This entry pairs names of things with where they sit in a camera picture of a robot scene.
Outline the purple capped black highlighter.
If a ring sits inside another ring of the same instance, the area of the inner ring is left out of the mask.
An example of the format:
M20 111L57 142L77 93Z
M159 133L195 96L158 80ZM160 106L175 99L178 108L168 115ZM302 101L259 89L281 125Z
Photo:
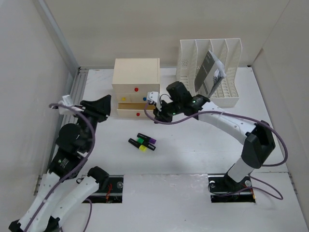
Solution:
M141 139L143 139L143 140L145 140L145 141L147 141L147 142L149 142L149 143L151 143L151 144L155 144L155 143L156 143L156 139L151 138L151 137L149 137L149 136L147 136L147 135L144 135L144 134L142 134L142 133L138 133L138 134L137 134L137 137L138 137L138 138L141 138Z

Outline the black marker pen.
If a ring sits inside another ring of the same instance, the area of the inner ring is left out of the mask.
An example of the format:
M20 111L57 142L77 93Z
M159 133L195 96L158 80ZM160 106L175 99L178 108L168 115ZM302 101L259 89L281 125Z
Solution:
M153 144L150 144L148 142L144 142L143 145L152 151L155 151L156 149L156 147Z

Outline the green capped black highlighter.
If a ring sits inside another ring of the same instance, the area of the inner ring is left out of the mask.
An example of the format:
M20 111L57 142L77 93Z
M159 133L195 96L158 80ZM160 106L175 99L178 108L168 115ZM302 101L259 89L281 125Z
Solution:
M134 139L132 139L132 138L130 138L130 139L128 140L128 142L129 142L130 144L132 144L133 146L135 146L136 148L140 148L140 147L142 146L141 143L139 143L138 141L136 141L136 140L134 140Z

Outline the yellow highlighter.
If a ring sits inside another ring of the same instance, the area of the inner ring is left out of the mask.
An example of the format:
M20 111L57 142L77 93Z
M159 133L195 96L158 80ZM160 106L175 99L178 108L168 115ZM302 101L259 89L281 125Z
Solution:
M141 145L141 146L139 147L139 150L141 150L142 152L145 152L145 151L147 150L147 147Z

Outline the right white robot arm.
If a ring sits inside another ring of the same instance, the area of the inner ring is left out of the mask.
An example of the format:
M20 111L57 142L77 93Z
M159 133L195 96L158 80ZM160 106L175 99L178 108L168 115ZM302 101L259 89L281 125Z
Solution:
M160 99L158 92L148 92L146 105L153 105L154 123L173 125L173 117L179 114L186 119L195 118L209 123L238 140L242 146L240 158L222 177L220 185L225 192L238 191L245 179L263 166L275 148L273 131L267 122L225 113L209 98L197 94L192 96L183 83L176 81L166 88L170 102Z

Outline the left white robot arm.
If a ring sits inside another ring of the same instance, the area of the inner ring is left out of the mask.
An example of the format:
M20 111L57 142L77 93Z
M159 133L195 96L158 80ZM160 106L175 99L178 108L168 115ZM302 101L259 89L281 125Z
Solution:
M12 232L58 232L64 221L79 204L96 191L108 186L109 174L98 166L91 168L81 182L66 197L66 181L76 179L95 145L97 124L107 120L111 113L111 96L96 101L81 101L75 105L69 96L58 103L49 104L59 114L72 114L78 120L61 127L45 179L28 211L11 222Z

